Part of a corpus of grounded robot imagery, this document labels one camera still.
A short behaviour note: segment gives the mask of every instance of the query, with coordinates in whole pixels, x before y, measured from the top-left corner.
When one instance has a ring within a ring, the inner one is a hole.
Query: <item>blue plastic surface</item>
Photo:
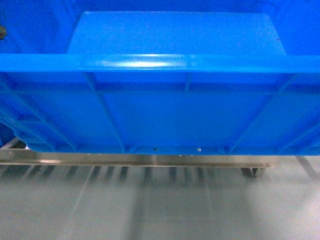
[[[14,137],[14,132],[9,127],[0,123],[0,148],[10,142]]]
[[[35,151],[320,155],[317,0],[0,9],[0,122]]]

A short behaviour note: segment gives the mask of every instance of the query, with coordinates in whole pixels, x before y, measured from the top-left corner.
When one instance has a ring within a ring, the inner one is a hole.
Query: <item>metal dolly frame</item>
[[[29,150],[17,137],[0,148],[0,165],[140,166],[251,169],[261,177],[278,156],[57,153]]]

